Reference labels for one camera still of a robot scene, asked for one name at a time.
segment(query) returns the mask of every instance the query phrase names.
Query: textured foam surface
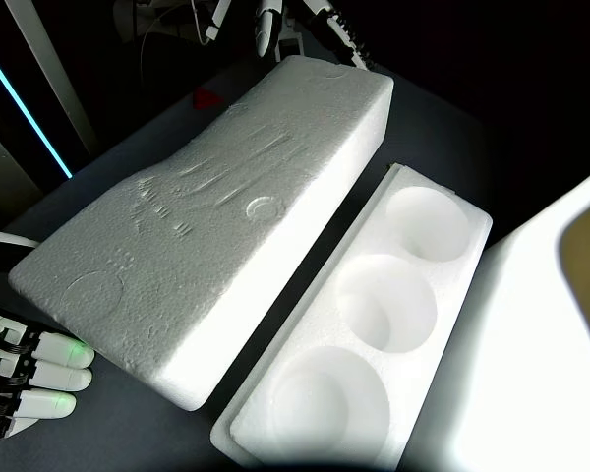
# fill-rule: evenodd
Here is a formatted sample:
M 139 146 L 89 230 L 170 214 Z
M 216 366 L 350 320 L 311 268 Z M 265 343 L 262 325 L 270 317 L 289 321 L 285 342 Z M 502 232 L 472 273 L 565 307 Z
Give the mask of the textured foam surface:
M 11 284 L 198 408 L 383 140 L 391 90 L 385 76 L 287 59 L 43 242 Z
M 393 469 L 492 220 L 392 166 L 250 375 L 212 443 L 243 465 Z

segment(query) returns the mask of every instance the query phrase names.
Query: styrofoam packaging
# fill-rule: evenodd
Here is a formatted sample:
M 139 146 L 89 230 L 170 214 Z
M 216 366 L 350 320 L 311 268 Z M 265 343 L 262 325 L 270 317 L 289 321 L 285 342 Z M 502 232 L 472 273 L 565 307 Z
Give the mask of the styrofoam packaging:
M 393 469 L 492 226 L 394 164 L 216 421 L 247 466 Z
M 289 57 L 172 157 L 60 228 L 11 284 L 199 408 L 382 142 L 392 87 Z

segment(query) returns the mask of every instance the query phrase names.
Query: circular indentation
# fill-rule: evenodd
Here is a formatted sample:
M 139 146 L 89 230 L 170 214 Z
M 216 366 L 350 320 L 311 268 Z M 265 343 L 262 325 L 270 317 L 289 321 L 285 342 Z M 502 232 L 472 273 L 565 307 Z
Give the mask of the circular indentation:
M 257 197 L 249 202 L 247 217 L 252 221 L 271 221 L 282 213 L 282 205 L 275 197 Z
M 62 312 L 101 317 L 113 312 L 122 298 L 124 285 L 115 274 L 90 272 L 72 282 L 61 296 Z
M 428 282 L 393 256 L 362 256 L 339 274 L 336 298 L 354 334 L 385 352 L 409 352 L 433 332 L 437 303 Z
M 386 206 L 386 216 L 400 244 L 429 261 L 451 261 L 468 246 L 468 220 L 446 195 L 425 187 L 397 192 Z
M 271 398 L 272 437 L 287 459 L 370 461 L 386 439 L 384 385 L 345 349 L 319 347 L 296 358 L 273 383 Z

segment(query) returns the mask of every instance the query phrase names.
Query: glowing led strip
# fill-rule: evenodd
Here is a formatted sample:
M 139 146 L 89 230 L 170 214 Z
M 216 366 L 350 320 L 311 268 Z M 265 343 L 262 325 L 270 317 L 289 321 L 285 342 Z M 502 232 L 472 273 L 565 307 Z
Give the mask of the glowing led strip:
M 4 73 L 2 72 L 2 69 L 0 69 L 0 82 L 2 82 L 2 85 L 4 86 L 4 88 L 7 90 L 9 95 L 11 95 L 11 98 L 13 98 L 13 100 L 16 102 L 16 104 L 20 108 L 20 111 L 22 111 L 22 114 L 27 118 L 27 120 L 29 120 L 30 125 L 35 130 L 35 132 L 37 133 L 37 135 L 39 136 L 41 141 L 44 143 L 44 145 L 48 149 L 48 152 L 50 152 L 50 154 L 57 161 L 57 164 L 59 164 L 59 167 L 61 167 L 61 170 L 64 171 L 64 173 L 66 174 L 66 176 L 69 179 L 72 178 L 72 172 L 70 172 L 68 167 L 66 167 L 66 164 L 64 164 L 61 157 L 59 157 L 59 154 L 57 153 L 55 148 L 52 146 L 50 141 L 48 141 L 48 139 L 46 138 L 46 135 L 43 134 L 43 131 L 41 131 L 41 128 L 39 128 L 39 125 L 37 125 L 37 122 L 34 120 L 32 115 L 30 114 L 30 112 L 27 110 L 27 107 L 24 105 L 24 103 L 22 102 L 22 100 L 18 96 L 18 93 L 15 91 L 13 86 L 11 86 L 11 83 L 7 79 L 7 76 L 5 76 Z

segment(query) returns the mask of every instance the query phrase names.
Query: styrofoam block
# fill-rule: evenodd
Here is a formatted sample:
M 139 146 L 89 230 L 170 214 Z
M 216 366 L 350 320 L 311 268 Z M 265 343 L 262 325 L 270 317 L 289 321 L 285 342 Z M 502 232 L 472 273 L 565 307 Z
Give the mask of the styrofoam block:
M 492 226 L 394 164 L 216 421 L 240 464 L 393 469 Z
M 384 138 L 390 78 L 293 56 L 10 274 L 103 356 L 199 408 Z

